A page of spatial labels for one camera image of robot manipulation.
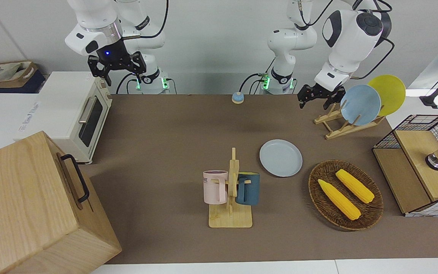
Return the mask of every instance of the dark teal mug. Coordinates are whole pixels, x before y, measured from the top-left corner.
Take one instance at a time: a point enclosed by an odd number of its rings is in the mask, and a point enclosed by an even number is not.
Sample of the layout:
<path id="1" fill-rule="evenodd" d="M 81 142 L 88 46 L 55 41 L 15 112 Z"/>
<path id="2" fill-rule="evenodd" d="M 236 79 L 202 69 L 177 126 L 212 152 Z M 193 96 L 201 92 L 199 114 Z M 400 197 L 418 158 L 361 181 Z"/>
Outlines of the dark teal mug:
<path id="1" fill-rule="evenodd" d="M 242 205 L 257 205 L 259 202 L 259 173 L 240 172 L 238 175 L 238 196 L 236 203 Z"/>

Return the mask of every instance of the pink mug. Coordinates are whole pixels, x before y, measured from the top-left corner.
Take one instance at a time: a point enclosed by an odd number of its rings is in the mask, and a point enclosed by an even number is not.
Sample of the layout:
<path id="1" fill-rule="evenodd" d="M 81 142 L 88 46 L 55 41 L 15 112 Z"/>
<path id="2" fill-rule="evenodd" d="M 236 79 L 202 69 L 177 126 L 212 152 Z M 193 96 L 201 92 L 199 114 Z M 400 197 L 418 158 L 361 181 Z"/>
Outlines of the pink mug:
<path id="1" fill-rule="evenodd" d="M 207 170 L 202 173 L 204 185 L 204 202 L 210 205 L 226 203 L 226 170 Z"/>

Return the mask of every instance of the corn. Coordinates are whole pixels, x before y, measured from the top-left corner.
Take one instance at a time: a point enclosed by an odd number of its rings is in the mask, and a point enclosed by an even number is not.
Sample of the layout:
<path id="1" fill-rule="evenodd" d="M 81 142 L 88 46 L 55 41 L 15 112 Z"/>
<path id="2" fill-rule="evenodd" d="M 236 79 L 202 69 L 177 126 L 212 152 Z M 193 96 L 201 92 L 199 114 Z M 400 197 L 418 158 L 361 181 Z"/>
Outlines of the corn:
<path id="1" fill-rule="evenodd" d="M 349 220 L 354 221 L 361 216 L 361 211 L 333 185 L 321 179 L 318 179 L 318 182 L 327 197 L 342 211 L 342 213 L 344 213 L 344 215 L 346 215 L 346 217 L 349 218 Z"/>
<path id="2" fill-rule="evenodd" d="M 358 179 L 349 174 L 346 170 L 340 169 L 336 172 L 336 176 L 363 203 L 367 204 L 373 201 L 374 194 L 365 187 L 362 182 L 358 181 Z"/>

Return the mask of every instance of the brown mat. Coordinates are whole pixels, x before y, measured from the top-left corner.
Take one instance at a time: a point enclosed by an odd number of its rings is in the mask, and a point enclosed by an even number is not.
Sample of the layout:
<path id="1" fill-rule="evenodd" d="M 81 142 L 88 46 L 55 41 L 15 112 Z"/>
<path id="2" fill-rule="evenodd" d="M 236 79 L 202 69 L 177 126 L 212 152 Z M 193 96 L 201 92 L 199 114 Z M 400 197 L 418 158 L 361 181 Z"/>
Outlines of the brown mat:
<path id="1" fill-rule="evenodd" d="M 438 218 L 403 217 L 371 151 L 388 123 L 327 141 L 312 121 L 322 104 L 301 110 L 295 96 L 246 96 L 241 105 L 225 95 L 115 96 L 94 164 L 82 166 L 123 247 L 109 263 L 438 257 Z M 299 148 L 297 175 L 263 169 L 259 149 L 271 139 Z M 212 229 L 202 171 L 227 170 L 233 146 L 240 170 L 261 173 L 260 203 L 251 229 Z M 340 232 L 319 217 L 308 178 L 327 159 L 351 162 L 374 179 L 385 208 L 377 225 Z"/>

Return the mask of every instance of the oven door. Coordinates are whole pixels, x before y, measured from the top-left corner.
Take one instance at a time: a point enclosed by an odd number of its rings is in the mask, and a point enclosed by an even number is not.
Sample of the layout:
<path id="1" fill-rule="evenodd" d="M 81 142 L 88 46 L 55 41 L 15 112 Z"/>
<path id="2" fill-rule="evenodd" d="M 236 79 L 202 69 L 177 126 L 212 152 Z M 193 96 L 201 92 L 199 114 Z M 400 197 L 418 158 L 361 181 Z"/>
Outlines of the oven door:
<path id="1" fill-rule="evenodd" d="M 101 134 L 104 120 L 108 114 L 108 105 L 102 94 L 97 90 L 87 99 L 84 111 L 78 120 L 78 134 L 75 136 L 76 144 L 81 151 L 86 151 L 86 159 L 79 159 L 80 162 L 88 162 L 94 154 L 97 139 Z"/>

